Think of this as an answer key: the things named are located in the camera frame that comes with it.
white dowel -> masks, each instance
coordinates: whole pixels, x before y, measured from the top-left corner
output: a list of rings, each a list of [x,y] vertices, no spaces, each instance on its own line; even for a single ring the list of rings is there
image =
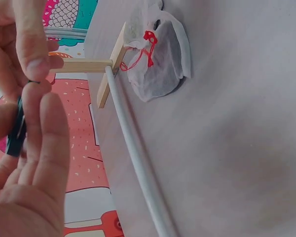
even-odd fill
[[[153,175],[152,167],[147,161],[147,157],[140,152],[141,149],[136,146],[134,136],[132,136],[131,125],[122,105],[112,68],[107,66],[105,71],[129,155],[158,235],[159,237],[178,237],[171,215]]]

red thread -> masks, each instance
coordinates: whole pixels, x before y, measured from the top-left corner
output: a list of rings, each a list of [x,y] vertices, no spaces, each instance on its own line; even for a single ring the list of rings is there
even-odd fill
[[[158,39],[155,36],[155,34],[153,32],[151,32],[151,31],[146,31],[145,32],[144,39],[149,40],[149,42],[151,43],[150,51],[148,52],[145,48],[143,48],[141,50],[140,55],[139,55],[138,59],[136,60],[136,62],[133,63],[129,68],[127,67],[127,65],[124,62],[122,62],[120,64],[120,69],[123,72],[126,72],[126,71],[131,70],[132,68],[134,68],[139,63],[139,61],[141,60],[143,54],[148,56],[148,67],[151,68],[153,66],[152,54],[153,54],[153,51],[154,51],[154,48],[155,48],[156,44],[158,43]]]

white tissue pouch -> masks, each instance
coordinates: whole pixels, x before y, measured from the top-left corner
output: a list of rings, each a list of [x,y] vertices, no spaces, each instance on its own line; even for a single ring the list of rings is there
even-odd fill
[[[190,78],[191,60],[183,25],[170,13],[162,11],[159,1],[151,5],[145,2],[146,11],[141,12],[146,12],[143,14],[146,18],[140,22],[144,25],[139,26],[132,19],[126,23],[136,34],[129,37],[125,32],[124,38],[129,39],[125,46],[135,48],[138,53],[124,71],[137,96],[148,102],[171,93],[183,77]],[[160,25],[154,31],[157,21]]]

hand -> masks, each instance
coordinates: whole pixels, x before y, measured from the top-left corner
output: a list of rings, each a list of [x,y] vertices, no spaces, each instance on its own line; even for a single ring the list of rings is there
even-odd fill
[[[50,68],[61,68],[58,49],[46,41],[42,15],[46,0],[0,0],[0,89],[16,100],[28,79],[45,79]]]
[[[0,160],[0,237],[62,237],[70,163],[67,117],[50,84],[23,90],[26,152]],[[17,107],[0,106],[0,139],[12,128]]]

wooden popsicle stick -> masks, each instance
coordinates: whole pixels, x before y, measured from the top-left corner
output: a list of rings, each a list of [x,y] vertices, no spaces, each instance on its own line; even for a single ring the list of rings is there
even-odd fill
[[[112,65],[112,60],[64,58],[63,68],[50,71],[52,73],[105,73],[105,67]]]
[[[114,49],[110,57],[110,59],[112,60],[112,70],[114,73],[118,72],[119,65],[121,64],[124,58],[124,55],[126,53],[126,48],[124,47],[125,25],[126,23],[124,23],[123,28],[119,33],[119,36],[117,38],[116,44],[114,46]],[[104,108],[104,105],[107,101],[109,94],[110,94],[110,87],[108,83],[108,78],[107,78],[107,75],[104,74],[99,87],[98,96],[97,96],[98,108],[100,109]]]

